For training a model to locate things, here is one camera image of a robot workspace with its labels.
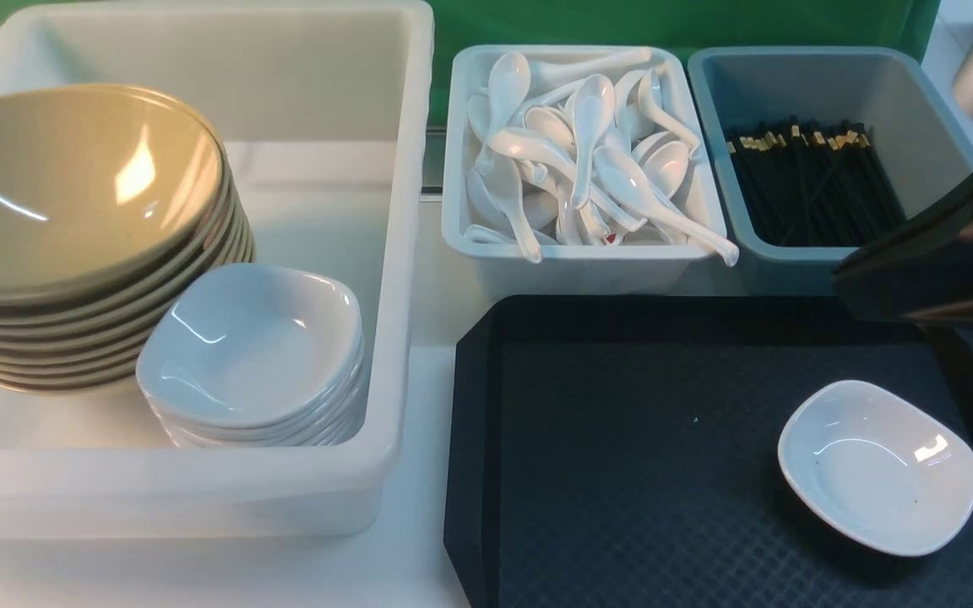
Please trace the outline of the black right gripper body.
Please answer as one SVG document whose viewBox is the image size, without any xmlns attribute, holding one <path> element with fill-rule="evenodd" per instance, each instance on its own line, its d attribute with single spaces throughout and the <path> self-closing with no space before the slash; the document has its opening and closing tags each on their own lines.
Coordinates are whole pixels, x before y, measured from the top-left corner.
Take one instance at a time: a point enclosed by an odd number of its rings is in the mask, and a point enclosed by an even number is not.
<svg viewBox="0 0 973 608">
<path fill-rule="evenodd" d="M 973 332 L 973 172 L 915 218 L 843 258 L 833 288 L 866 322 Z"/>
</svg>

